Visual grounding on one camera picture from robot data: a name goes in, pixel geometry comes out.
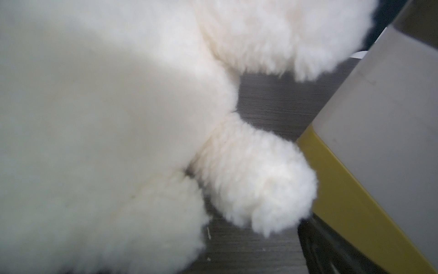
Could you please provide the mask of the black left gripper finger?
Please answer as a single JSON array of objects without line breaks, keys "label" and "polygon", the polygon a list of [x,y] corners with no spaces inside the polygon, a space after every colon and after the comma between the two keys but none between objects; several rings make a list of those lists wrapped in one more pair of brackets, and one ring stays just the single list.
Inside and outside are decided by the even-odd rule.
[{"label": "black left gripper finger", "polygon": [[303,219],[298,236],[311,274],[387,274],[316,214]]}]

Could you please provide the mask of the grey-yellow mini drawer cabinet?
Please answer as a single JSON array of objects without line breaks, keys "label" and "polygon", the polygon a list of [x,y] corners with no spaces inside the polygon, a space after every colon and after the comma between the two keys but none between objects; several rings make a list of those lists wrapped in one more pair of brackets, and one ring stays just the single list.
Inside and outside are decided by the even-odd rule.
[{"label": "grey-yellow mini drawer cabinet", "polygon": [[438,271],[438,3],[407,1],[298,139],[316,214],[388,274]]}]

